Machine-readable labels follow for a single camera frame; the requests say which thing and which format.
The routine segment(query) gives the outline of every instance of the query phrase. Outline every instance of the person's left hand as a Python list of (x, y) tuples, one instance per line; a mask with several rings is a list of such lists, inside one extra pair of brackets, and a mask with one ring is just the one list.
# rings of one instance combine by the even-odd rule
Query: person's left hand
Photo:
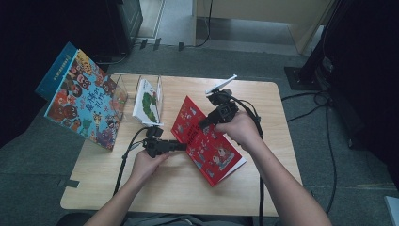
[(158, 166), (168, 158), (169, 153), (157, 155), (155, 158), (151, 158), (145, 150), (137, 153), (129, 180), (136, 180), (144, 185), (155, 173)]

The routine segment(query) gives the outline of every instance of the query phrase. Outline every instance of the open book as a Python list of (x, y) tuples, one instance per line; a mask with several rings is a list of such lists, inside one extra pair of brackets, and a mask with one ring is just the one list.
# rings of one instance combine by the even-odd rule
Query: open book
[(162, 84), (158, 77), (156, 89), (145, 78), (140, 77), (133, 108), (133, 117), (146, 126), (163, 125), (160, 122), (162, 112)]
[(247, 160), (223, 134), (214, 130), (213, 124), (201, 130), (199, 122), (205, 118), (205, 114), (186, 96), (171, 133), (181, 143), (187, 143), (186, 152), (209, 184), (215, 186)]
[(68, 42), (36, 92), (50, 101), (47, 119), (112, 150), (127, 100), (120, 84)]

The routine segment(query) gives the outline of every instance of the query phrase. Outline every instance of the blue book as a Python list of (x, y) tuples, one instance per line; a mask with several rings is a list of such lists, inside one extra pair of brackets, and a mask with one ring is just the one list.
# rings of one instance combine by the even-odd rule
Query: blue book
[(47, 119), (113, 149), (127, 100), (120, 77), (111, 78), (68, 43), (36, 92), (50, 101)]
[(44, 100), (51, 101), (53, 99), (76, 52), (76, 47), (68, 42), (56, 58), (56, 61), (54, 61), (47, 74), (44, 75), (44, 78), (35, 90), (35, 92), (44, 98)]

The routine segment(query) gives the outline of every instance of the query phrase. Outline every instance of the gray carpet floor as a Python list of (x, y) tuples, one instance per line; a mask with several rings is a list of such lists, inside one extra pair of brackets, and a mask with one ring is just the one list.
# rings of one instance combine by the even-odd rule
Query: gray carpet floor
[[(229, 78), (275, 82), (281, 97), (291, 90), (284, 67), (301, 67), (307, 58), (266, 53), (244, 53), (199, 48), (148, 45), (136, 47), (108, 73), (144, 73), (205, 78)], [(283, 102), (287, 119), (316, 107), (312, 96)], [(0, 150), (0, 225), (56, 225), (72, 210), (59, 202), (84, 140), (38, 113), (25, 133)], [(334, 107), (327, 110), (331, 147), (336, 161), (337, 189), (329, 217), (334, 225), (391, 225), (384, 196), (399, 197), (386, 167), (367, 150), (352, 150)], [(327, 208), (333, 190), (333, 164), (327, 141), (326, 109), (289, 122), (304, 187)], [(265, 218), (274, 225), (277, 218)]]

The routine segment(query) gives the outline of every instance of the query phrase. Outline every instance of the forearm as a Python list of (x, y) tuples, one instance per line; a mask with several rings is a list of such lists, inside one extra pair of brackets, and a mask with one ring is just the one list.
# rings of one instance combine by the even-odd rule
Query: forearm
[(85, 225), (121, 225), (140, 189), (140, 182), (129, 179)]
[(284, 225), (330, 225), (323, 208), (279, 162), (263, 141), (249, 144), (248, 152), (270, 193)]

